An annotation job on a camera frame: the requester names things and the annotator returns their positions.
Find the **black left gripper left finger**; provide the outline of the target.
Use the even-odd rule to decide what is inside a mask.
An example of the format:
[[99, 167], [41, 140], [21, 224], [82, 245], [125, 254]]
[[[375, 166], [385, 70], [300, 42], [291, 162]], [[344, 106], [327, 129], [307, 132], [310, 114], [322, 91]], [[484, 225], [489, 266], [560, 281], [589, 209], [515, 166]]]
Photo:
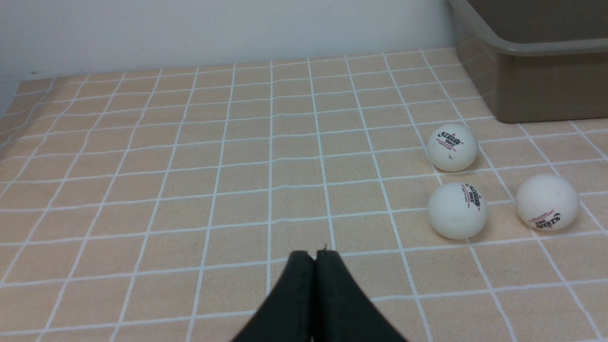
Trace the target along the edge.
[[313, 258], [293, 251], [274, 288], [232, 341], [310, 341], [314, 281]]

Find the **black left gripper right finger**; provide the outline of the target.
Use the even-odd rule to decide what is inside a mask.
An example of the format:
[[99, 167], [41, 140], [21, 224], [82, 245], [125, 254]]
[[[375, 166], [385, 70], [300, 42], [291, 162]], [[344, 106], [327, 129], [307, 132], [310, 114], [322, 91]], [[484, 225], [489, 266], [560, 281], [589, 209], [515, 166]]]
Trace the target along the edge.
[[314, 342], [407, 341], [363, 292], [337, 251], [317, 251], [314, 272]]

